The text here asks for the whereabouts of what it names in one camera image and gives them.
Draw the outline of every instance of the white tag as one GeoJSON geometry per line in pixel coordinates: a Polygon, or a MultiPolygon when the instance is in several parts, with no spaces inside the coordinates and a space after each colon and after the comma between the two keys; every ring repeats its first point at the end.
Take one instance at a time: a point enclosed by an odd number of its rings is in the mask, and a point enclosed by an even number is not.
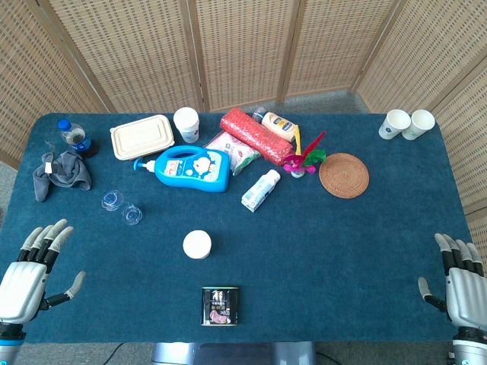
{"type": "Polygon", "coordinates": [[[46,162],[46,169],[44,170],[46,173],[53,173],[53,168],[51,167],[50,162],[46,162]]]}

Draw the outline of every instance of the white paper cup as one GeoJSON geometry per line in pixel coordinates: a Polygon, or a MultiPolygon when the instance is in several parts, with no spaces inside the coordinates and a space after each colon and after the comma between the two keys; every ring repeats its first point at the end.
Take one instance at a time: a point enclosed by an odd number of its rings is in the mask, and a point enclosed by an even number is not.
{"type": "Polygon", "coordinates": [[[191,259],[205,259],[212,249],[212,239],[204,230],[189,232],[183,241],[183,250],[191,259]]]}
{"type": "Polygon", "coordinates": [[[174,124],[186,143],[195,143],[199,138],[198,113],[189,107],[178,109],[174,113],[174,124]]]}
{"type": "Polygon", "coordinates": [[[403,131],[403,137],[409,141],[412,141],[433,127],[433,114],[423,109],[416,110],[411,115],[411,125],[409,128],[403,131]]]}
{"type": "Polygon", "coordinates": [[[392,139],[411,125],[411,118],[403,110],[393,109],[386,115],[386,119],[379,128],[379,136],[392,139]]]}

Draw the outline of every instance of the robotic hand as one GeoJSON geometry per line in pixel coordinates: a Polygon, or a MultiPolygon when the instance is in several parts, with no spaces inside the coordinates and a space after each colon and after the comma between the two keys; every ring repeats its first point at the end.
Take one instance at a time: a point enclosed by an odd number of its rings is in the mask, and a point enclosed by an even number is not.
{"type": "Polygon", "coordinates": [[[73,285],[63,294],[44,298],[49,274],[59,251],[73,231],[66,219],[54,226],[38,227],[25,240],[16,262],[8,266],[0,284],[0,365],[12,365],[24,343],[23,325],[37,316],[73,297],[84,280],[81,271],[73,285]]]}
{"type": "Polygon", "coordinates": [[[423,299],[458,327],[454,336],[456,365],[487,364],[487,278],[484,278],[482,258],[472,243],[452,240],[436,233],[447,281],[446,302],[433,296],[428,282],[419,278],[423,299]]]}

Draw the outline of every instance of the blue plastic bottle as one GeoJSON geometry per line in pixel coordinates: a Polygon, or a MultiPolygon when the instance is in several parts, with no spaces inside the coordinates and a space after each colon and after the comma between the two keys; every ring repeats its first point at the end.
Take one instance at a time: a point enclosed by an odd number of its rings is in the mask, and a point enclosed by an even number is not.
{"type": "Polygon", "coordinates": [[[224,192],[230,175],[230,158],[225,152],[185,145],[169,148],[157,160],[134,161],[134,170],[142,167],[168,186],[224,192]]]}

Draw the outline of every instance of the robot finger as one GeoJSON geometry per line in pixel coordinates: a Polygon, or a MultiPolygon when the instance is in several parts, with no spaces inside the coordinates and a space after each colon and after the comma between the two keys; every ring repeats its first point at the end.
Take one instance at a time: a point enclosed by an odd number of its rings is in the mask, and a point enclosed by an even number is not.
{"type": "Polygon", "coordinates": [[[53,228],[50,229],[50,231],[43,239],[42,246],[40,247],[36,258],[34,259],[35,262],[44,262],[44,258],[47,254],[47,249],[51,246],[51,243],[53,243],[53,240],[58,236],[59,232],[61,232],[61,230],[65,227],[66,223],[68,223],[66,219],[61,219],[56,224],[54,224],[53,228]]]}
{"type": "Polygon", "coordinates": [[[472,256],[473,270],[480,276],[484,276],[482,257],[480,256],[479,251],[477,251],[477,248],[473,243],[467,243],[466,247],[469,249],[470,255],[472,256]]]}
{"type": "Polygon", "coordinates": [[[54,239],[53,243],[47,250],[46,257],[44,258],[44,264],[47,266],[46,273],[49,274],[58,258],[59,251],[66,240],[71,236],[73,232],[73,227],[66,227],[61,233],[54,239]]]}
{"type": "Polygon", "coordinates": [[[27,259],[27,256],[29,255],[29,252],[30,252],[30,248],[33,245],[33,242],[35,241],[37,236],[39,236],[39,233],[41,233],[42,231],[43,231],[43,228],[38,227],[30,233],[28,238],[26,238],[26,240],[24,241],[24,244],[21,247],[21,251],[18,254],[18,257],[17,257],[18,262],[19,261],[25,261],[27,259]]]}
{"type": "Polygon", "coordinates": [[[431,291],[429,290],[428,287],[428,282],[426,281],[425,278],[421,277],[418,279],[418,287],[419,287],[419,293],[421,293],[423,300],[426,303],[429,303],[433,307],[439,309],[440,312],[444,313],[447,311],[447,304],[445,303],[444,300],[441,300],[440,298],[435,297],[433,294],[431,294],[431,291]]]}
{"type": "Polygon", "coordinates": [[[445,238],[445,240],[450,245],[451,252],[454,254],[455,265],[458,268],[463,268],[463,261],[462,261],[462,255],[460,253],[460,247],[458,247],[458,245],[454,241],[454,239],[451,238],[450,236],[448,236],[447,234],[443,234],[443,237],[445,238]]]}
{"type": "Polygon", "coordinates": [[[53,226],[49,225],[44,228],[41,233],[39,233],[39,235],[34,240],[33,245],[30,248],[29,255],[27,256],[27,259],[25,261],[33,261],[36,258],[37,253],[39,252],[39,249],[43,243],[44,237],[51,230],[51,228],[53,228],[53,226]]]}
{"type": "Polygon", "coordinates": [[[469,249],[466,247],[466,244],[462,240],[457,240],[457,245],[460,247],[460,254],[462,255],[463,260],[463,268],[468,271],[474,272],[472,255],[470,254],[469,249]]]}
{"type": "Polygon", "coordinates": [[[449,275],[451,268],[455,267],[454,254],[451,252],[451,247],[446,239],[439,233],[434,235],[434,240],[440,246],[441,258],[443,259],[443,268],[445,276],[449,275]]]}
{"type": "Polygon", "coordinates": [[[39,305],[39,310],[48,310],[49,308],[58,306],[61,303],[73,299],[83,286],[85,275],[86,273],[84,271],[80,271],[78,275],[76,275],[73,285],[67,291],[62,294],[53,295],[52,297],[44,299],[39,305]]]}

